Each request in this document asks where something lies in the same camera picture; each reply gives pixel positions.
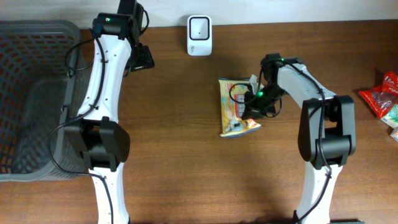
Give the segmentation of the yellow wet wipes pack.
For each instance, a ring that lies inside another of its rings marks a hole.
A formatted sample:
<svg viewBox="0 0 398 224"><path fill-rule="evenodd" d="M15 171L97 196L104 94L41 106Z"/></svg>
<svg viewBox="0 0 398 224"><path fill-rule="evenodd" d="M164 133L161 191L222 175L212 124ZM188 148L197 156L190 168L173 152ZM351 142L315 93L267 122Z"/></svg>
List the yellow wet wipes pack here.
<svg viewBox="0 0 398 224"><path fill-rule="evenodd" d="M221 134L222 138L234 138L251 133L261 125L254 119L242 119L245 105L236 101L244 102L244 94L252 90L249 89L250 78L229 79L219 78L220 98L221 98Z"/></svg>

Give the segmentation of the red snack bag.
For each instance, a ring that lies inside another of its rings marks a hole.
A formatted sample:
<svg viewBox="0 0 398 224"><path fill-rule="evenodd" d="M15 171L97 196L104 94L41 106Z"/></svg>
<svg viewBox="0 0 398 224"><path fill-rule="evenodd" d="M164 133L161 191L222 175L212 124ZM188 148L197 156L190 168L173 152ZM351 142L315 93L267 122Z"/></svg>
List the red snack bag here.
<svg viewBox="0 0 398 224"><path fill-rule="evenodd" d="M381 85L360 91L359 95L381 119L397 105L397 75L394 72L387 72Z"/></svg>

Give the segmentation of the teal tissue pack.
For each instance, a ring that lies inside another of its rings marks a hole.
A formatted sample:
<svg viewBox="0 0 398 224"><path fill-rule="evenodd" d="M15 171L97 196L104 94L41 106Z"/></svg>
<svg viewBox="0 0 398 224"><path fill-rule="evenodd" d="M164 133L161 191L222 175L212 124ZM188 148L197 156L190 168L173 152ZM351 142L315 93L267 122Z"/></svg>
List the teal tissue pack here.
<svg viewBox="0 0 398 224"><path fill-rule="evenodd" d="M381 120L393 129L398 127L398 105L395 104Z"/></svg>

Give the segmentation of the orange tissue pack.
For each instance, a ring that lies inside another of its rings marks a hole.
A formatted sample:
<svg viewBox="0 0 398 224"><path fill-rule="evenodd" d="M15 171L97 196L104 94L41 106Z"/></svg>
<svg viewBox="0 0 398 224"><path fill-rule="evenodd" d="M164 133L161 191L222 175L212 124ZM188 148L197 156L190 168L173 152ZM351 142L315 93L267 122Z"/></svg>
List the orange tissue pack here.
<svg viewBox="0 0 398 224"><path fill-rule="evenodd" d="M392 137L395 141L398 141L398 127L396 127L391 133L390 137Z"/></svg>

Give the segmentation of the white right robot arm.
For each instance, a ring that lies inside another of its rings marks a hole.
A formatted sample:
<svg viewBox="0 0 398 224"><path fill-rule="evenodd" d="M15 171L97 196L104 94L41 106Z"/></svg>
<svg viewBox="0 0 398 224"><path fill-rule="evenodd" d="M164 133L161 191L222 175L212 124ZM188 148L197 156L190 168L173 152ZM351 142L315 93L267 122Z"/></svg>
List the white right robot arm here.
<svg viewBox="0 0 398 224"><path fill-rule="evenodd" d="M330 223L336 180L356 150L354 101L320 84L297 57L267 54L259 78L265 86L245 94L243 118L275 117L275 103L290 95L301 109L298 149L305 161L303 194L294 223Z"/></svg>

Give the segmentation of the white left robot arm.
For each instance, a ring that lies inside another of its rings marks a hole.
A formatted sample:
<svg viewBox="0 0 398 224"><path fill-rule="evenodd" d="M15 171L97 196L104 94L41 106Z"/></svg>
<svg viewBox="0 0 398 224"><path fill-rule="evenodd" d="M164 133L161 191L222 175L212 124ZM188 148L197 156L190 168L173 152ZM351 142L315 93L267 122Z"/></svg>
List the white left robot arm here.
<svg viewBox="0 0 398 224"><path fill-rule="evenodd" d="M84 162L81 174L93 179L99 223L130 222L123 187L130 136L119 125L118 103L123 78L155 65L149 47L139 41L148 18L137 1L121 0L117 13L102 12L93 20L95 56L88 89L77 117L63 126Z"/></svg>

